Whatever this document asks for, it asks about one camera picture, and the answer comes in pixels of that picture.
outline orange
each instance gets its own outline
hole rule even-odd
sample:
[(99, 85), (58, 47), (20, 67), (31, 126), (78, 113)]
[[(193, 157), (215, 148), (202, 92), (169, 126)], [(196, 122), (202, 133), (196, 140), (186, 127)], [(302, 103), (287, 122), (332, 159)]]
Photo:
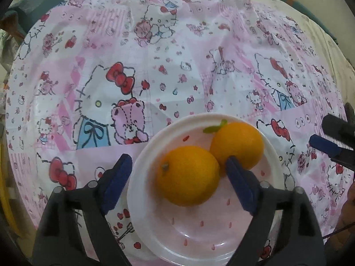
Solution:
[(178, 206), (195, 206), (206, 202), (217, 189), (219, 165), (207, 150), (184, 146), (168, 152), (157, 170), (159, 192)]
[(221, 175), (225, 175), (225, 162), (235, 156), (246, 170), (253, 168), (262, 158), (264, 143), (261, 134), (253, 126), (235, 122), (221, 127), (213, 137), (209, 151), (217, 159)]

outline hello kitty cartoon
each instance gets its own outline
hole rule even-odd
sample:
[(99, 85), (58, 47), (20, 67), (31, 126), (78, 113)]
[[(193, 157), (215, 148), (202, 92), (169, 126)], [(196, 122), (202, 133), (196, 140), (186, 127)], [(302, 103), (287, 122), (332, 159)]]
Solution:
[(282, 64), (274, 58), (264, 57), (259, 53), (255, 53), (254, 57), (257, 69), (256, 74), (259, 75), (264, 86), (271, 89), (271, 96), (277, 107), (281, 111), (294, 108), (295, 106), (287, 95), (286, 89), (281, 86), (286, 85), (285, 76), (287, 76), (286, 70), (281, 66)]
[(170, 38), (175, 31), (171, 27), (176, 24), (176, 11), (166, 11), (165, 7), (149, 5), (144, 14), (145, 21), (149, 21), (152, 33), (150, 44), (156, 44), (160, 39)]
[(268, 30), (266, 30), (266, 27), (261, 20), (256, 21), (256, 26), (264, 33), (264, 37), (267, 38), (270, 45), (279, 44), (275, 42), (273, 35)]
[(164, 6), (160, 8), (162, 12), (170, 12), (176, 15), (178, 7), (182, 5), (182, 0), (163, 0)]
[(263, 89), (262, 92), (264, 95), (260, 94), (258, 90), (254, 89), (246, 96), (246, 98), (250, 99), (250, 102), (255, 106), (255, 111), (260, 110), (263, 112), (265, 106), (264, 103), (269, 101), (269, 93), (265, 89)]
[(339, 164), (332, 163), (328, 166), (326, 184), (335, 204), (345, 193), (345, 185), (353, 182), (353, 175), (351, 170), (343, 168)]
[(256, 122), (258, 128), (275, 147), (284, 174), (285, 189), (292, 190), (295, 187), (295, 179), (291, 173), (292, 160), (295, 155), (295, 144), (290, 133), (281, 120), (271, 119), (270, 123), (262, 120)]
[(82, 6), (82, 4), (83, 4), (84, 1), (85, 1), (85, 0), (69, 0), (68, 5), (81, 8), (81, 6)]
[(58, 81), (53, 82), (49, 79), (49, 71), (43, 71), (40, 76), (37, 93), (35, 95), (55, 95), (53, 87), (57, 84)]
[(211, 71), (212, 73), (226, 75), (227, 73), (232, 73), (235, 71), (241, 72), (235, 67), (234, 60), (224, 59), (223, 48), (221, 46), (219, 46), (216, 50), (210, 50), (209, 53), (210, 55), (208, 55), (208, 58), (213, 59), (214, 69)]
[(303, 96), (303, 93), (296, 84), (292, 83), (291, 81), (287, 81), (286, 86), (287, 91), (296, 106), (301, 106), (307, 103), (307, 99)]
[(136, 98), (120, 100), (111, 111), (115, 127), (115, 140), (118, 144), (127, 145), (148, 141), (144, 131), (144, 102)]
[(112, 106), (127, 95), (133, 97), (134, 74), (134, 68), (126, 67), (122, 62), (108, 68), (97, 65), (82, 90), (77, 90), (79, 104), (76, 111), (80, 117), (73, 129), (77, 149), (111, 145), (114, 135), (110, 115)]
[(49, 14), (50, 10), (45, 15), (43, 15), (41, 19), (37, 21), (37, 23), (35, 23), (35, 25), (29, 30), (26, 37), (24, 38), (23, 43), (18, 49), (15, 59), (19, 58), (20, 60), (23, 60), (31, 52), (31, 41), (37, 39), (38, 35), (44, 29), (45, 23), (49, 18)]
[(48, 134), (52, 131), (52, 120), (50, 117), (41, 119), (37, 122), (37, 129), (39, 135), (39, 140), (42, 145), (45, 145), (48, 142)]

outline hello kitty print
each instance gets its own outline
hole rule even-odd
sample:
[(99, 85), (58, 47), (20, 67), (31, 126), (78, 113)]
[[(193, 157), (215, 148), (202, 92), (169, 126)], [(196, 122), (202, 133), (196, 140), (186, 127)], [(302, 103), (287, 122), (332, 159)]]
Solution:
[[(6, 134), (25, 207), (38, 225), (54, 187), (98, 180), (178, 119), (219, 112), (264, 133), (285, 188), (305, 188), (326, 235), (353, 179), (308, 144), (326, 114), (345, 119), (328, 67), (297, 21), (251, 0), (65, 0), (10, 72)], [(112, 232), (129, 256), (151, 258), (125, 203), (107, 216)]]

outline pink teddy bear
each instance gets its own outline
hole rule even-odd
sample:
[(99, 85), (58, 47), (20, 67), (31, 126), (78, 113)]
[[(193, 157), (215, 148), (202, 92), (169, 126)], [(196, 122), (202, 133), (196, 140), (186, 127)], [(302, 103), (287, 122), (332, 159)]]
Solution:
[(81, 8), (82, 6), (82, 3), (84, 2), (85, 0), (69, 0), (69, 5), (72, 5), (72, 6), (75, 6), (75, 7), (79, 7)]
[(144, 132), (144, 102), (136, 98), (121, 100), (111, 111), (116, 130), (115, 139), (118, 144), (128, 145), (148, 141)]
[(307, 99), (303, 96), (303, 93), (296, 84), (292, 83), (291, 81), (287, 81), (286, 86), (288, 93), (291, 95), (291, 98), (295, 103), (295, 106), (301, 106), (307, 103)]

